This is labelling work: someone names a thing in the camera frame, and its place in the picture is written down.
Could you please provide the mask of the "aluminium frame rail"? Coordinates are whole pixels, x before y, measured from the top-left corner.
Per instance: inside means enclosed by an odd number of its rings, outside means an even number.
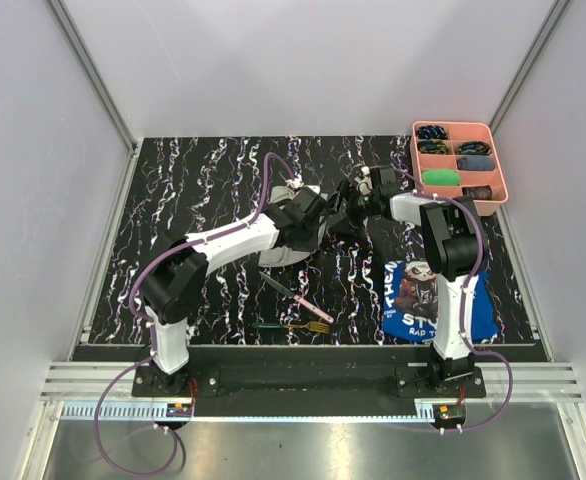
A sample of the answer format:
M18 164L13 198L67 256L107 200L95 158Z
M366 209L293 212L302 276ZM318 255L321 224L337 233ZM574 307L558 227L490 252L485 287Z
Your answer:
M131 133L110 94L65 2L62 0L44 0L44 4L52 14L120 142L128 153L134 152L138 141Z

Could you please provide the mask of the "grey cloth napkin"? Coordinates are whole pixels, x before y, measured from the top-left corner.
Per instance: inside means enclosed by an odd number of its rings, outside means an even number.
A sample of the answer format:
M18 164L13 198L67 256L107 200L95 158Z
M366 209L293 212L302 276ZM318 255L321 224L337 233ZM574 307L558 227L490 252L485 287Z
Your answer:
M294 198L294 191L288 186L274 186L271 190L270 198L267 201L268 205L277 205L283 208L284 203ZM297 264L308 259L319 248L326 231L326 221L322 219L318 228L315 230L315 235L312 237L314 243L307 242L304 248L290 248L287 246L277 246L270 250L265 250L260 253L258 264L260 267L280 268Z

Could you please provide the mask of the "blue patterned sock middle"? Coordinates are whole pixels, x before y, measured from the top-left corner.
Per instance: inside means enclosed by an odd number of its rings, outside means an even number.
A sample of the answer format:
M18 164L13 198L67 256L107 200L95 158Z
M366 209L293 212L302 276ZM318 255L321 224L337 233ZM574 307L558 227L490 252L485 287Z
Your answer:
M427 155L448 155L449 147L444 140L426 139L418 142L418 151Z

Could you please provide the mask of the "pink-handled table knife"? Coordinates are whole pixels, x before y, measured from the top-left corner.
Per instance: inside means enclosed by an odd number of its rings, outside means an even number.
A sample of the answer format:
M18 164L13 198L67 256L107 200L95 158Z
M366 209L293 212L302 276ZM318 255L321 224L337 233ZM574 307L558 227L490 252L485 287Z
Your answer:
M287 298L294 300L299 306L304 307L309 312L311 312L313 315L315 315L317 318L319 318L329 324L334 323L334 318L331 315L324 312L319 307L317 307L313 303L311 303L308 300L306 300L305 298L303 298L301 295L296 294L295 292L293 292L289 288L285 287L284 285L280 284L279 282L277 282L276 280L274 280L269 275L267 275L263 272L260 273L260 276L269 286L271 286L273 289L275 289L278 293L286 296Z

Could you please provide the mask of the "dark brown rolled sock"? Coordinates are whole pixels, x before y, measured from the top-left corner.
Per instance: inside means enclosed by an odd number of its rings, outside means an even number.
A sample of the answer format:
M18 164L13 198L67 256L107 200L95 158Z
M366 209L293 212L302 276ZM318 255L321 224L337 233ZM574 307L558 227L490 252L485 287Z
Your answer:
M462 193L478 201L491 201L493 199L493 191L489 185L463 187Z

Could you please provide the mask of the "pink divided organizer tray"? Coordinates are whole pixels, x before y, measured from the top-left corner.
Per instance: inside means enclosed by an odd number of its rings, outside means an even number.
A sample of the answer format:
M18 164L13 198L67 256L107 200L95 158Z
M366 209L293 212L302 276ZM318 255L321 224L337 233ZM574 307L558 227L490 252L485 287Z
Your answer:
M427 193L468 195L481 216L496 213L509 199L493 134L484 123L416 121L411 158Z

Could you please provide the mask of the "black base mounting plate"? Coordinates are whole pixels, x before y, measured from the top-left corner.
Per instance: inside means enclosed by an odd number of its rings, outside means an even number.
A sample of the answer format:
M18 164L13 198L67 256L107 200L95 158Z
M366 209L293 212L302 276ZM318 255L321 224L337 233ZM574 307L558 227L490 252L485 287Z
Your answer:
M200 417L383 417L415 413L416 400L479 400L480 371L429 383L430 351L418 346L195 346L188 363L166 375L139 367L135 397L195 396Z

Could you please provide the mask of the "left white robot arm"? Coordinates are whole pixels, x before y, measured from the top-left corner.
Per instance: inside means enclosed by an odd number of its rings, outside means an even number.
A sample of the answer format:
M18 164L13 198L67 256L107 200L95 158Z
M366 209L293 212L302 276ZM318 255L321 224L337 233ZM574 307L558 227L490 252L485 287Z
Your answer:
M349 194L347 180L332 194L319 186L289 180L260 200L258 210L226 226L202 233L156 240L131 293L141 300L138 314L151 332L150 365L154 384L169 396L188 386L187 325L203 303L209 276L257 254L258 265L283 268L318 251L329 218Z

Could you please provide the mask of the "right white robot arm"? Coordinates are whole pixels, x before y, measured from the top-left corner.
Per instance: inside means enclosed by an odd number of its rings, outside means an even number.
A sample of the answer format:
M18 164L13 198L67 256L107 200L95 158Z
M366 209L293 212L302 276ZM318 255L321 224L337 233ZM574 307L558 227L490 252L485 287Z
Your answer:
M438 323L424 382L445 397L474 374L472 309L487 241L472 198L428 193L418 179L412 190L404 190L402 176L412 177L391 166L361 166L329 196L328 211L340 216L333 228L346 233L355 233L374 216L422 229L426 262L436 274L438 290Z

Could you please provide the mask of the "green rolled sock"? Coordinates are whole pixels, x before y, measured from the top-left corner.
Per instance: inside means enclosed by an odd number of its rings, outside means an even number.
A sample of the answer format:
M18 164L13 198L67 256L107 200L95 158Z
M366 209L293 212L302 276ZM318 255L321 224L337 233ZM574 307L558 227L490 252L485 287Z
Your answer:
M422 173L422 181L428 186L457 187L461 185L461 176L452 169L430 169Z

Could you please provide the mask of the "blue patterned sock top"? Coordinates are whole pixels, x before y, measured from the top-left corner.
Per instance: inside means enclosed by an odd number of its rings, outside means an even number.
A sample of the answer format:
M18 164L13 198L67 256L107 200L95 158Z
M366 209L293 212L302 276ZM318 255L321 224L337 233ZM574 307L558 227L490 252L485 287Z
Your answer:
M447 130L442 125L426 124L415 130L415 135L421 140L448 140Z

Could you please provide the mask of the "blue patterned sock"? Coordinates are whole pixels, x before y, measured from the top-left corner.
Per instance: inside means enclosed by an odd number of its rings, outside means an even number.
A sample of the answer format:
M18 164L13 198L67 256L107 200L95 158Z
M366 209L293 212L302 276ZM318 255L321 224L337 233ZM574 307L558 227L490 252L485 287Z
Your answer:
M449 147L444 140L426 139L418 142L418 151L427 155L448 155Z
M484 141L466 141L457 146L458 155L482 155L488 156L492 152L492 147Z
M448 140L447 130L442 125L426 124L415 130L415 135L421 140Z

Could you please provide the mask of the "black marbled table mat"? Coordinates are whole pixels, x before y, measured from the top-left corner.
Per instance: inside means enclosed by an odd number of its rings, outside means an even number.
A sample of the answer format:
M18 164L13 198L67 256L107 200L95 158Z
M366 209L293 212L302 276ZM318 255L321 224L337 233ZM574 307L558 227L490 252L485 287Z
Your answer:
M144 322L128 299L139 263L157 237L225 226L258 206L265 155L275 152L270 181L290 173L332 192L355 166L392 164L409 169L410 139L399 136L164 137L144 140L114 239L96 310L83 337L90 345L143 345ZM330 237L320 251L274 279L327 313L327 335L306 330L258 330L255 322L305 324L310 313L271 288L256 256L222 267L203 288L203 303L187 336L200 345L391 345L382 331L384 267L420 260L420 232L382 218L362 236Z

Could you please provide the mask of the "blue printed t-shirt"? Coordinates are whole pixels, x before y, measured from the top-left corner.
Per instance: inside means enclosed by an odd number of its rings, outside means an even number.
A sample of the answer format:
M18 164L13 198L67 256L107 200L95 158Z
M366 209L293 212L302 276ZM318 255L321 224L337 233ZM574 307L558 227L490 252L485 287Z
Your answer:
M472 309L474 343L495 340L498 327L487 293L489 275L479 272ZM438 295L436 274L425 261L390 261L384 267L384 313L382 331L398 339L426 343L436 333Z

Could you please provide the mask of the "blue patterned sock right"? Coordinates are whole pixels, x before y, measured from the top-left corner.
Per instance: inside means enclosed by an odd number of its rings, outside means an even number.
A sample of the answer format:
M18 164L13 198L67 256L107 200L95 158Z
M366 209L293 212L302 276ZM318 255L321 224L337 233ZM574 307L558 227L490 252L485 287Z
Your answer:
M492 152L492 147L484 141L466 141L457 146L458 155L482 155L488 156Z

